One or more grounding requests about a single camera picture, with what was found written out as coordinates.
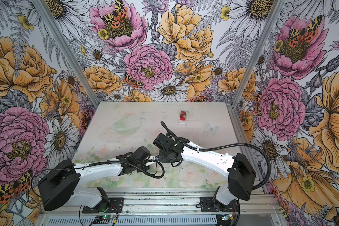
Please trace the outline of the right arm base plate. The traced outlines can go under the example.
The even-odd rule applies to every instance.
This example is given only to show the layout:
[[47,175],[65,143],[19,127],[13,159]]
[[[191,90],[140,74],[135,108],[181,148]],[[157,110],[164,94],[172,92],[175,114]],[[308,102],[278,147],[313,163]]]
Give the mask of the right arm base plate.
[[200,202],[196,205],[196,208],[200,208],[201,212],[238,212],[237,200],[233,200],[228,205],[224,205],[209,196],[200,197]]

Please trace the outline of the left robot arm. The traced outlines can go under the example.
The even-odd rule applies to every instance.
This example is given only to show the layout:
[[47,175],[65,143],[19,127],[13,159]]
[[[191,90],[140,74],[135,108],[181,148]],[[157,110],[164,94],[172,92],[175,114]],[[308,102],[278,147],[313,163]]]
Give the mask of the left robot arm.
[[74,164],[71,160],[60,162],[38,183],[45,211],[63,206],[83,206],[85,213],[104,213],[110,208],[110,200],[101,187],[85,185],[93,180],[147,170],[145,161],[150,158],[146,147],[133,153],[118,155],[103,163]]

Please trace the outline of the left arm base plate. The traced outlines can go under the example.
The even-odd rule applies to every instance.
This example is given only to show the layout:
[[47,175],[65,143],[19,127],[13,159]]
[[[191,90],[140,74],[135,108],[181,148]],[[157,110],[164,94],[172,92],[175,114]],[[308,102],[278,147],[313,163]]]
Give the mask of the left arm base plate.
[[124,206],[124,198],[105,198],[95,207],[84,206],[82,213],[84,214],[100,214],[100,213],[122,213]]

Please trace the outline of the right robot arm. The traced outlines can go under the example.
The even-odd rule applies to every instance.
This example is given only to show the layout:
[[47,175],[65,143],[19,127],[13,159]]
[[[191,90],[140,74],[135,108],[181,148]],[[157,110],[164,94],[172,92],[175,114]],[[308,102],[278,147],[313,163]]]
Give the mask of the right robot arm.
[[256,172],[242,153],[232,156],[215,151],[204,152],[188,139],[172,138],[162,133],[153,144],[159,148],[158,160],[162,163],[187,161],[206,167],[227,179],[226,185],[219,186],[211,200],[202,201],[203,207],[225,212],[235,201],[250,200]]

